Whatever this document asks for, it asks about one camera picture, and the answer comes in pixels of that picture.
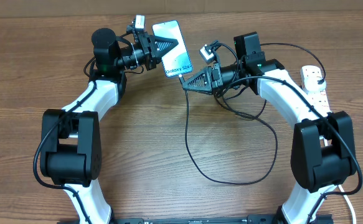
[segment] wall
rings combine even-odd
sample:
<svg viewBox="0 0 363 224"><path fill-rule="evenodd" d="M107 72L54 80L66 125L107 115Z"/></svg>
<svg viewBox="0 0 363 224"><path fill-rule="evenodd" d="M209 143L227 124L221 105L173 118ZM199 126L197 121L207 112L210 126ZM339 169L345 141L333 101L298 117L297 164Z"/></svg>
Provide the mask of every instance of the wall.
<svg viewBox="0 0 363 224"><path fill-rule="evenodd" d="M363 0L0 0L0 17L363 10Z"/></svg>

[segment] wooden table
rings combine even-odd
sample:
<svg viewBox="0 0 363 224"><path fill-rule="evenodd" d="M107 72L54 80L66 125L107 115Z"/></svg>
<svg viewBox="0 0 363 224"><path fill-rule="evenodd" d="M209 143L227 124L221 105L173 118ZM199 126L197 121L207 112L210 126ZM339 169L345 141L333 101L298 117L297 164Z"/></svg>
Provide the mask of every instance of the wooden table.
<svg viewBox="0 0 363 224"><path fill-rule="evenodd" d="M55 223L77 217L61 190L40 186L32 159L40 141L41 117L84 91L82 69L92 57L91 34L109 27L120 35L133 16L0 19L0 223ZM194 71L205 66L198 49L219 39L257 31L260 41L287 42L312 50L326 67L333 111L344 110L354 123L357 158L363 171L363 11L244 14L150 15L154 23L179 21ZM263 48L296 82L303 65L316 64L307 53L284 46ZM222 63L232 55L219 52ZM189 145L202 170L215 179L255 180L268 170L275 148L272 133L259 122L223 110L212 97L190 95ZM231 104L257 113L263 100L247 90ZM292 130L272 105L262 119L278 134L279 153L271 174L250 186L216 184L203 178L184 145L186 101L179 81L161 65L128 75L126 94L100 123L103 167L99 177L118 218L243 217L274 213L295 184L290 168ZM346 190L356 186L350 177ZM350 197L363 223L363 189ZM332 196L320 213L349 223L342 197Z"/></svg>

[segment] robotic hand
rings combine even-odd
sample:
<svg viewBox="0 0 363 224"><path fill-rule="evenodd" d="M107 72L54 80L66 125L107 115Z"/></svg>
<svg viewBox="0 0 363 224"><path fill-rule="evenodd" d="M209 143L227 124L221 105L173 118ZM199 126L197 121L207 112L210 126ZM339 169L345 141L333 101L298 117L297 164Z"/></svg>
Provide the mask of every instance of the robotic hand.
<svg viewBox="0 0 363 224"><path fill-rule="evenodd" d="M133 35L135 44L124 39L128 34ZM102 28L93 33L92 42L94 57L84 68L89 77L88 88L62 110L48 109L43 115L34 175L43 186L66 191L80 217L80 221L72 223L107 224L116 220L97 179L101 169L99 121L123 96L125 70L143 65L147 70L156 68L178 41L149 35L144 16L137 15L132 25L127 26L126 34L118 37L111 29ZM128 46L121 49L118 42ZM90 74L86 72L89 64ZM59 139L65 138L77 138L78 143L60 144ZM54 185L43 182L37 173L39 154L40 170Z"/></svg>
<svg viewBox="0 0 363 224"><path fill-rule="evenodd" d="M316 218L326 196L355 194L362 186L351 118L344 111L332 113L329 107L315 105L279 61L266 60L256 32L233 39L236 53L229 46L214 41L200 50L208 64L215 61L213 67L205 67L186 81L182 76L179 78L185 91L216 98L224 96L230 88L248 86L256 95L268 100L294 129L291 168L296 179L295 187L276 215L249 215L248 224L333 223L331 215ZM220 46L234 54L236 64L221 66L215 52ZM304 84L305 88L317 90L324 90L326 86L321 77ZM332 140L332 144L321 147L320 138ZM333 192L356 171L359 185L355 190Z"/></svg>

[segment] smartphone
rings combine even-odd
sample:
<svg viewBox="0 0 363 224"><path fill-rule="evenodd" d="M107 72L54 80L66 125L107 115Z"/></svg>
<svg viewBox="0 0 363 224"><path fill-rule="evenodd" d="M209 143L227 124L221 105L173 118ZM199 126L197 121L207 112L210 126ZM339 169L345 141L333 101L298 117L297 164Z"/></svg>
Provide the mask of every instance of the smartphone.
<svg viewBox="0 0 363 224"><path fill-rule="evenodd" d="M189 73L193 70L187 47L182 38L179 23L168 21L152 26L155 36L177 39L179 44L162 57L164 73L167 77L173 77Z"/></svg>

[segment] robotic arm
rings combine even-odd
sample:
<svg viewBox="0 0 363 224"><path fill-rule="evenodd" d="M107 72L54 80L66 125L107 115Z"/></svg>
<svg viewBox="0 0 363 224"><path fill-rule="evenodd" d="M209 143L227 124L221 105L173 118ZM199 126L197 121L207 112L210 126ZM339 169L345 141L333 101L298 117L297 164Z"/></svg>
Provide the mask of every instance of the robotic arm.
<svg viewBox="0 0 363 224"><path fill-rule="evenodd" d="M128 34L133 35L135 44L123 38ZM116 223L98 182L101 169L99 121L123 96L126 69L143 65L147 70L154 69L162 56L178 44L176 39L149 35L144 28L144 16L140 15L127 26L125 35L118 37L108 28L95 31L87 89L62 110L48 109L43 115L42 139L48 135L48 140L42 141L40 170L56 186L65 187L80 217L80 221L71 223ZM121 49L118 42L128 46ZM77 138L78 143L60 144L59 139L65 138Z"/></svg>
<svg viewBox="0 0 363 224"><path fill-rule="evenodd" d="M293 82L279 61L266 60L256 32L234 37L234 43L237 57L242 61L239 67L238 64L221 67L219 62L215 62L213 67L204 68L187 81L182 77L180 80L186 91L216 97L221 96L226 87L237 89L240 85L249 86L256 95L268 100L294 129L291 168L296 179L295 187L276 215L249 215L249 224L298 224L307 221L332 223L331 216L316 218L316 212L323 202L319 200L322 194L333 191L336 185L342 184L356 172L352 159L355 150L350 117L343 111L331 113L329 108L316 105ZM207 63L211 63L216 59L216 54L213 53L215 50L216 48L205 45L200 54ZM315 79L306 84L309 85L325 89L326 83ZM303 100L314 107L308 107ZM313 109L339 132L353 155L346 152L325 121L313 113ZM320 138L330 139L332 144L321 147Z"/></svg>

